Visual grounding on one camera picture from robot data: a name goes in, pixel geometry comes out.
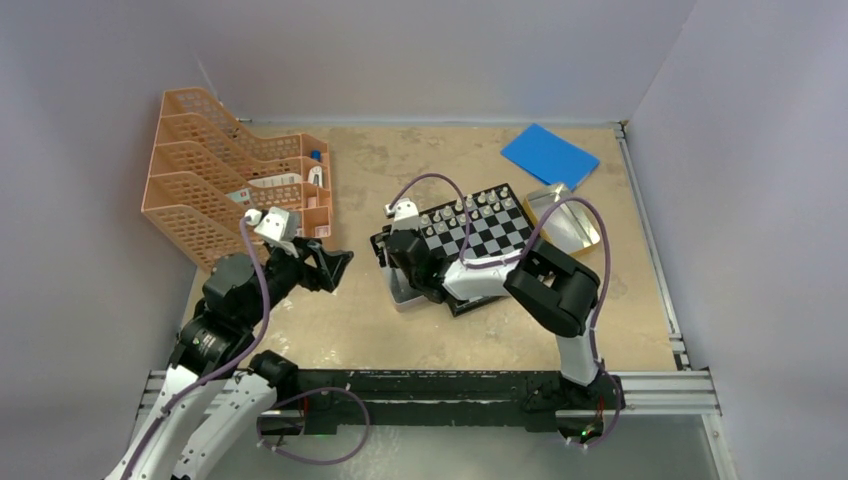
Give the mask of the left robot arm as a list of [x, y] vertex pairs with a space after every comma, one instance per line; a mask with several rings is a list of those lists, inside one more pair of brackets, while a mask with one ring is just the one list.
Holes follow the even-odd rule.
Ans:
[[327, 251], [316, 239], [294, 245], [294, 254], [270, 248], [262, 264], [241, 252], [215, 263], [155, 403], [109, 478], [205, 479], [262, 412], [295, 402], [294, 363], [265, 351], [246, 371], [238, 366], [257, 347], [273, 306], [298, 286], [334, 291], [354, 254]]

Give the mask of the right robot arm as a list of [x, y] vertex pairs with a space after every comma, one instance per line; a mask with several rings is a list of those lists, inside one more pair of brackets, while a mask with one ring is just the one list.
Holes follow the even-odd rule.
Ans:
[[410, 286], [451, 309], [477, 300], [514, 299], [555, 336], [561, 392], [584, 407], [601, 391], [594, 328], [601, 306], [601, 279], [586, 265], [539, 237], [521, 251], [471, 260], [438, 255], [417, 230], [388, 235], [384, 251]]

